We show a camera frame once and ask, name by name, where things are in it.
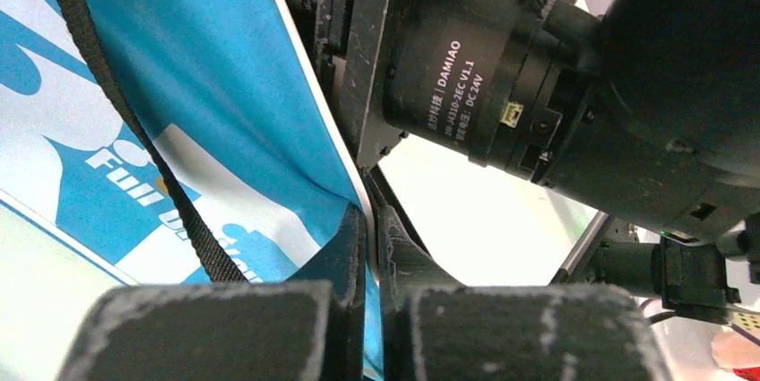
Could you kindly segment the blue racket cover bag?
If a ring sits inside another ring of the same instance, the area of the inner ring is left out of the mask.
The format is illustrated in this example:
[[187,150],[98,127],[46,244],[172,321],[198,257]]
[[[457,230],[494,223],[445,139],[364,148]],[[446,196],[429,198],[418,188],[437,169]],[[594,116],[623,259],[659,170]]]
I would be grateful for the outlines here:
[[285,0],[1,0],[1,204],[116,288],[286,281],[350,206],[375,236]]

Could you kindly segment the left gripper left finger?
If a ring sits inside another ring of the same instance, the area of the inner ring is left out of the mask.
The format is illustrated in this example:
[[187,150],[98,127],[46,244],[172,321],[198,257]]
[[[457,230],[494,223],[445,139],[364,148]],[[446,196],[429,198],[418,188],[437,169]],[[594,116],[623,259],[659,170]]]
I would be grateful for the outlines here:
[[360,380],[365,239],[356,206],[288,280],[121,287],[82,321],[61,380]]

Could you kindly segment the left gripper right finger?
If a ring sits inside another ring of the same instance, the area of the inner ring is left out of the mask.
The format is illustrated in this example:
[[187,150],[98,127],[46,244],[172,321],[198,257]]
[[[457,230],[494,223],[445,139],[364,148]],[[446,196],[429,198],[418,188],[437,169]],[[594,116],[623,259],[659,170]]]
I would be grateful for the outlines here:
[[668,380],[648,323],[617,287],[467,287],[377,214],[387,380]]

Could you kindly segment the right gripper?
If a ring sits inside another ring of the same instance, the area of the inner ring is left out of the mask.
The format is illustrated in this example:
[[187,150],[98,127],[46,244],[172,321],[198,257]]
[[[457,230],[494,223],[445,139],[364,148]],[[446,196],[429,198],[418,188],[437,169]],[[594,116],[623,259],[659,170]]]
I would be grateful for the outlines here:
[[504,171],[554,159],[558,44],[529,0],[287,0],[352,159],[410,134]]

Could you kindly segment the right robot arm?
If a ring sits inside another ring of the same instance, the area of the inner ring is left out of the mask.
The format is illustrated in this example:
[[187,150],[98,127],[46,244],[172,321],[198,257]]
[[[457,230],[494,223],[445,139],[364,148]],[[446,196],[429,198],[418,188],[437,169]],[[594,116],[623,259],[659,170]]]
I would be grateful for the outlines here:
[[759,0],[287,0],[360,169],[413,134],[599,211],[558,281],[725,325],[759,281]]

